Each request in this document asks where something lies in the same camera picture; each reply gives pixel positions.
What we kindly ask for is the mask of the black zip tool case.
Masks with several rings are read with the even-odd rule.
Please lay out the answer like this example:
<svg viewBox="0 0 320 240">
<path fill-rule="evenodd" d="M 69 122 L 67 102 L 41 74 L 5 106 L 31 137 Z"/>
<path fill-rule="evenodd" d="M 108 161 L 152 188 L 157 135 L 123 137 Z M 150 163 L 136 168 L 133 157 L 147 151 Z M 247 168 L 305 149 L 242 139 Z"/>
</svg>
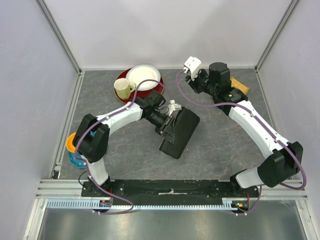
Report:
<svg viewBox="0 0 320 240">
<path fill-rule="evenodd" d="M 179 159 L 182 156 L 193 133 L 195 132 L 199 122 L 200 117 L 198 115 L 196 115 L 190 109 L 182 107 L 182 110 L 179 111 L 174 120 L 173 143 L 169 142 L 168 140 L 164 140 L 159 150 L 174 159 Z"/>
</svg>

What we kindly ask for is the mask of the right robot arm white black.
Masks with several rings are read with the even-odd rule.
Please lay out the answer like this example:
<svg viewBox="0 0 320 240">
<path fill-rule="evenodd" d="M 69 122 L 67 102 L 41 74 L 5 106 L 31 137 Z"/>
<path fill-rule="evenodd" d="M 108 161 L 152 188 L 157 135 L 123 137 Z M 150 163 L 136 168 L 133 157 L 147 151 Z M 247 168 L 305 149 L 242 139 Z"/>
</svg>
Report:
<svg viewBox="0 0 320 240">
<path fill-rule="evenodd" d="M 260 116 L 247 95 L 233 86 L 226 63 L 214 62 L 205 70 L 202 62 L 191 56 L 183 64 L 183 72 L 192 90 L 211 96 L 213 105 L 242 127 L 265 158 L 260 166 L 245 169 L 230 178 L 229 191 L 233 196 L 242 196 L 252 186 L 285 186 L 284 181 L 298 173 L 303 175 L 301 188 L 306 186 L 306 174 L 301 166 L 302 145 L 297 141 L 289 142 Z"/>
</svg>

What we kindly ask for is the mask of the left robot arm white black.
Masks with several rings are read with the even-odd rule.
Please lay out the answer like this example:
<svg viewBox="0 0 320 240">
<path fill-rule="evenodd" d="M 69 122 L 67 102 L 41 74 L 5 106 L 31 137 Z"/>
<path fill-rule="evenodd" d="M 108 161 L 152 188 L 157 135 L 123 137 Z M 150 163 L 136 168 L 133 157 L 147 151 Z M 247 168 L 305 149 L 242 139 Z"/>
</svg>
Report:
<svg viewBox="0 0 320 240">
<path fill-rule="evenodd" d="M 182 106 L 174 100 L 170 100 L 166 106 L 166 112 L 161 108 L 166 103 L 163 95 L 152 91 L 146 97 L 133 97 L 124 106 L 98 116 L 87 114 L 83 117 L 72 144 L 75 147 L 75 155 L 80 155 L 77 160 L 83 161 L 89 173 L 89 179 L 93 182 L 92 191 L 99 197 L 106 196 L 110 191 L 109 174 L 104 166 L 103 157 L 107 153 L 109 137 L 122 127 L 146 119 L 156 127 L 157 134 L 164 137 L 170 143 L 174 142 L 175 135 L 165 133 L 170 124 L 175 120 L 173 113 L 180 111 Z"/>
</svg>

